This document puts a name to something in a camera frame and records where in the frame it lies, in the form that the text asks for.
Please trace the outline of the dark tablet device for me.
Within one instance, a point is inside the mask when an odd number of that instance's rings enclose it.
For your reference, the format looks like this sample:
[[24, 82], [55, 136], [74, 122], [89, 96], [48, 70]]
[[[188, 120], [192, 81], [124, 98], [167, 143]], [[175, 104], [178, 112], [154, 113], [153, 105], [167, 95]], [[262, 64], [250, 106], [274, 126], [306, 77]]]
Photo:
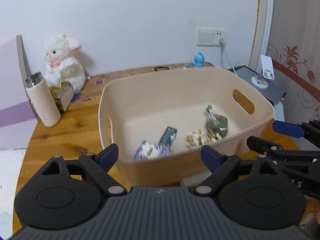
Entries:
[[235, 71], [240, 78], [252, 85], [273, 105], [281, 102], [286, 95], [283, 87], [276, 85], [273, 81], [264, 78], [247, 66], [236, 67]]

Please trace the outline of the light blue towel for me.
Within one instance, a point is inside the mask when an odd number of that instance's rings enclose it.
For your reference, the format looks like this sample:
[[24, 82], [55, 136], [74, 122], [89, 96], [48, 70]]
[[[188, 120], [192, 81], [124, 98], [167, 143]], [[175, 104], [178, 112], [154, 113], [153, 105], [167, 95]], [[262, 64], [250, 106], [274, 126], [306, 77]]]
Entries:
[[284, 114], [284, 106], [282, 102], [278, 102], [276, 105], [273, 106], [274, 108], [274, 120], [277, 121], [285, 121], [285, 114]]

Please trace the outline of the beige plastic storage basket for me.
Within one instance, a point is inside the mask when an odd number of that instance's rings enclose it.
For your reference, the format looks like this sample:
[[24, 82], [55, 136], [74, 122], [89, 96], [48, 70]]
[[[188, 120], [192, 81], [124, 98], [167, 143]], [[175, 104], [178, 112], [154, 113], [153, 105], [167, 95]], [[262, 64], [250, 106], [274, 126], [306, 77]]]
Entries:
[[[215, 67], [172, 69], [114, 80], [103, 89], [98, 111], [103, 148], [119, 148], [116, 167], [133, 186], [164, 186], [206, 170], [200, 148], [188, 148], [189, 132], [204, 128], [206, 107], [228, 119], [227, 137], [213, 144], [224, 154], [243, 155], [248, 137], [260, 136], [273, 119], [271, 103], [245, 80]], [[177, 129], [172, 155], [135, 161], [144, 140], [157, 143]]]

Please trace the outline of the white purple headboard panel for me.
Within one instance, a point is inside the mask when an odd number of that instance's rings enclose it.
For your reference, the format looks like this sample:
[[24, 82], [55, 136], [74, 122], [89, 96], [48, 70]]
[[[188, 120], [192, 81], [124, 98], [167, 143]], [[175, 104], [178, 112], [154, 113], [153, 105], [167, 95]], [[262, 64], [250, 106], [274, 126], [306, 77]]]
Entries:
[[21, 35], [1, 44], [1, 150], [27, 148], [37, 117], [25, 91]]

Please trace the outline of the blue white porcelain pattern box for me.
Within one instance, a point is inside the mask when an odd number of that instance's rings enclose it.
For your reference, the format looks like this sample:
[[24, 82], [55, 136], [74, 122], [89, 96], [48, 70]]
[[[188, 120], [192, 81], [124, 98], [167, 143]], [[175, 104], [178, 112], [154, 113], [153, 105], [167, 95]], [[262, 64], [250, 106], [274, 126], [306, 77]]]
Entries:
[[136, 161], [153, 160], [170, 156], [171, 154], [171, 149], [143, 140], [133, 154], [133, 159]]

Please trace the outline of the white rectangular box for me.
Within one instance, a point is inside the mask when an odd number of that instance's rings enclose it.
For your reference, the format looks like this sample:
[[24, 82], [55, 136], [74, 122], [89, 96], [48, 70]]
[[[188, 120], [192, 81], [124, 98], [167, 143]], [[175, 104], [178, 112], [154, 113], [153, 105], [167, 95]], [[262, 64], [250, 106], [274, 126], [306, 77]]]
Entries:
[[180, 181], [181, 186], [196, 187], [205, 179], [207, 179], [212, 173], [209, 170], [205, 170], [191, 176], [187, 176]]

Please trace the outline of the floral fabric scrunchie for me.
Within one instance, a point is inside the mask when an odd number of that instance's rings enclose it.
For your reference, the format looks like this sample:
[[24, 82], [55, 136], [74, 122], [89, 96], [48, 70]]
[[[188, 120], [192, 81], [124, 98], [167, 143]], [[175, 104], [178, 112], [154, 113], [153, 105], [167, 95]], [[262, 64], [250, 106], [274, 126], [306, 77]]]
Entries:
[[193, 132], [188, 132], [185, 140], [188, 148], [195, 148], [197, 146], [203, 146], [213, 142], [212, 138], [206, 135], [202, 129], [196, 129]]

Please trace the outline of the cream thermos bottle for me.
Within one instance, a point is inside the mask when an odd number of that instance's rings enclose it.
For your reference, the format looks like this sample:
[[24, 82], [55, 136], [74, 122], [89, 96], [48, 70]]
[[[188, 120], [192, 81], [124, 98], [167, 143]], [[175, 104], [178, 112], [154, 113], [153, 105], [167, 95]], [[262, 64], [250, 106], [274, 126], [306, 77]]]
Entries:
[[61, 114], [42, 73], [31, 74], [25, 83], [29, 99], [44, 126], [55, 126], [60, 121]]

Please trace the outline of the small blue card box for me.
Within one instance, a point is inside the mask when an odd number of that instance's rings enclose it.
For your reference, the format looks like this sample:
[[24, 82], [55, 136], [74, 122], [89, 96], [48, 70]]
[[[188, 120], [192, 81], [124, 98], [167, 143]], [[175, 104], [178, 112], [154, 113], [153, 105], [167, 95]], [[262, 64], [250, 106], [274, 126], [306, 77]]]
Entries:
[[162, 136], [160, 137], [158, 144], [166, 148], [171, 148], [173, 142], [176, 139], [176, 136], [177, 129], [171, 126], [167, 126]]

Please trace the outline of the blue bird figurine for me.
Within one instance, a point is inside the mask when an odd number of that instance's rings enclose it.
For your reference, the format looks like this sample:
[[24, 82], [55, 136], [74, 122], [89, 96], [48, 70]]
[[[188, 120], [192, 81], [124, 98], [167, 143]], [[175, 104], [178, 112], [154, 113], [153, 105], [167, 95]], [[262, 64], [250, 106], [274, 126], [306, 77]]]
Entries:
[[204, 55], [202, 53], [197, 53], [192, 59], [192, 65], [194, 68], [203, 67], [205, 61]]

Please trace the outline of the white plush lamb toy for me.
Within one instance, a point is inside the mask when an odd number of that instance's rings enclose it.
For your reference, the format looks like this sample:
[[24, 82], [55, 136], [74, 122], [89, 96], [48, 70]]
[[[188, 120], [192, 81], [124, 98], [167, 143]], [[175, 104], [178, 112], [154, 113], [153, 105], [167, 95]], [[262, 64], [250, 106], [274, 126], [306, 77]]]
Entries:
[[70, 83], [76, 94], [83, 89], [85, 71], [74, 53], [80, 50], [81, 43], [64, 35], [51, 36], [45, 42], [46, 74], [48, 86], [60, 88], [63, 82]]

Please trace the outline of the green bag of seeds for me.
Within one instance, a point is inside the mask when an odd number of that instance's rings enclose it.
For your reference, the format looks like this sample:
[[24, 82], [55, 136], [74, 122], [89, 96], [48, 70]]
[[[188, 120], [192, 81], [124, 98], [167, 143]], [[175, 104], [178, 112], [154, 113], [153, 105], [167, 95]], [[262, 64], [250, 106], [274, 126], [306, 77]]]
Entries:
[[213, 106], [206, 107], [207, 119], [205, 127], [212, 137], [225, 138], [228, 134], [228, 119], [224, 115], [214, 112]]

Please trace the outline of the tissue box with tissue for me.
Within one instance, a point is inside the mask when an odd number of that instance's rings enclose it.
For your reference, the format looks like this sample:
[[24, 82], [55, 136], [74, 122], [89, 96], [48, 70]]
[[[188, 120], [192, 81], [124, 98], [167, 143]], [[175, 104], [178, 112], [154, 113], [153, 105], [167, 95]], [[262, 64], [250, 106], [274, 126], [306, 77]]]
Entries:
[[74, 97], [71, 84], [63, 81], [60, 74], [46, 74], [44, 77], [58, 110], [61, 113], [66, 112]]

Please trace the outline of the white phone stand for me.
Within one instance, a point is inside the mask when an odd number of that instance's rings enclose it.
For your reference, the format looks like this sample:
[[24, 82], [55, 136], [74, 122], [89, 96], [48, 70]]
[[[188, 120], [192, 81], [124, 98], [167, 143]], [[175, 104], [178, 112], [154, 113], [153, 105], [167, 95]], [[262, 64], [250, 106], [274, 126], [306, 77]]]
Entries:
[[261, 55], [261, 73], [251, 77], [251, 83], [258, 88], [266, 89], [268, 87], [267, 80], [275, 79], [272, 59], [269, 56]]

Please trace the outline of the white wall switch socket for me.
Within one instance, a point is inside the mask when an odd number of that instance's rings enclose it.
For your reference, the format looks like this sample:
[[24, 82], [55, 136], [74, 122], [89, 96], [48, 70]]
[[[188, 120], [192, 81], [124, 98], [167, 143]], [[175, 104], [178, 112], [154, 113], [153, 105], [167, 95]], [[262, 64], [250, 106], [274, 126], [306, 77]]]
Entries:
[[196, 45], [204, 47], [220, 47], [226, 42], [228, 33], [223, 29], [198, 27], [196, 31]]

